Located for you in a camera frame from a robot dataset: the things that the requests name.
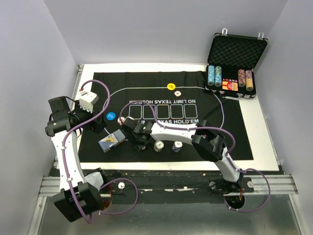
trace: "metal latch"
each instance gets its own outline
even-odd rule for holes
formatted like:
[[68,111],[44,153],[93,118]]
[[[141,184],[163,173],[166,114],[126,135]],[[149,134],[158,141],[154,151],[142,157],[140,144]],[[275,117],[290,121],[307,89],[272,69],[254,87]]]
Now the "metal latch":
[[222,29],[222,35],[223,36],[227,36],[227,28],[223,28]]
[[263,37],[264,37],[264,33],[259,33],[258,39],[259,39],[259,40],[263,40]]

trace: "black mat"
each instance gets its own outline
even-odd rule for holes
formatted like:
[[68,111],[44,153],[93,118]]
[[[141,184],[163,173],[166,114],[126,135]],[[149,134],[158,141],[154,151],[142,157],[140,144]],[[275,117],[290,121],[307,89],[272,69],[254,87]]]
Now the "black mat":
[[[204,72],[124,72],[124,73],[95,73],[93,79],[104,82],[112,93],[123,88],[135,87],[166,87],[169,83],[174,83],[176,87],[203,87]],[[99,95],[99,101],[96,103],[96,109],[101,109],[107,95],[104,88],[93,83],[91,91]],[[175,97],[174,91],[180,91],[182,95]],[[172,123],[193,123],[197,120],[206,119],[212,126],[220,127],[223,116],[221,105],[217,98],[198,88],[176,88],[174,91],[168,89],[125,89],[111,96],[110,105],[105,112],[114,112],[116,118],[113,121],[107,120],[107,130],[111,133],[119,128],[116,121],[120,110],[129,103],[130,100],[146,100],[158,106],[158,117],[161,120]],[[231,152],[234,160],[253,160],[249,140],[246,134],[243,117],[239,102],[236,100],[220,98],[224,108],[223,128],[228,130],[236,139],[236,147]],[[131,116],[140,118],[142,105],[131,107]],[[151,111],[148,107],[143,107],[144,118],[151,118]],[[123,117],[129,115],[127,108]],[[80,161],[85,162],[186,162],[202,161],[194,150],[193,146],[184,144],[179,153],[172,151],[173,143],[165,141],[164,149],[156,153],[153,150],[153,143],[147,146],[144,151],[138,152],[129,141],[124,141],[116,148],[104,153],[98,144],[108,134],[103,131],[101,134],[83,132],[80,148]],[[225,137],[228,147],[231,146],[231,140]]]

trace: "yellow button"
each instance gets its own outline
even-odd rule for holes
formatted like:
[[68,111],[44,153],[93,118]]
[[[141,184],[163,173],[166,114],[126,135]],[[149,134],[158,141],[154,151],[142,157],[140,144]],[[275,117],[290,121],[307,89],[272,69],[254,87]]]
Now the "yellow button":
[[167,84],[167,89],[169,89],[170,91],[174,90],[176,88],[174,83],[169,83]]

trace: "open case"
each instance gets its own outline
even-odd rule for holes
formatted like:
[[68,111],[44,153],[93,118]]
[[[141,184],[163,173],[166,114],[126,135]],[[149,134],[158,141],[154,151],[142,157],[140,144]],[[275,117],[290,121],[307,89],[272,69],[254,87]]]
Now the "open case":
[[[225,98],[254,98],[256,87],[254,72],[264,49],[268,44],[268,39],[263,38],[263,33],[258,37],[247,37],[227,34],[227,29],[222,33],[214,34],[210,53],[207,59],[205,89],[213,93],[219,93]],[[222,67],[222,85],[208,85],[209,65]],[[253,89],[247,91],[246,86],[238,86],[238,70],[252,71]]]

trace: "table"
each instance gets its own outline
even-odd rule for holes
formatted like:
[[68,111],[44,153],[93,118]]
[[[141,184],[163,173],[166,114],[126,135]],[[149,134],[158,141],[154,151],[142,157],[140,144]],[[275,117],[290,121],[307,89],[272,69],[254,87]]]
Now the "table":
[[[84,65],[79,81],[81,85],[93,78],[95,72],[173,72],[173,71],[205,71],[206,65],[194,64],[98,64]],[[87,91],[91,89],[91,83],[85,86]],[[75,99],[79,99],[80,93],[76,92]],[[278,171],[277,159],[267,129],[266,121],[258,97],[254,99],[240,99],[246,132],[251,146],[253,160],[235,161],[241,168],[256,168],[263,171]],[[189,170],[208,171],[218,170],[211,162],[166,162],[166,163],[81,163],[82,169],[121,169],[121,170]]]

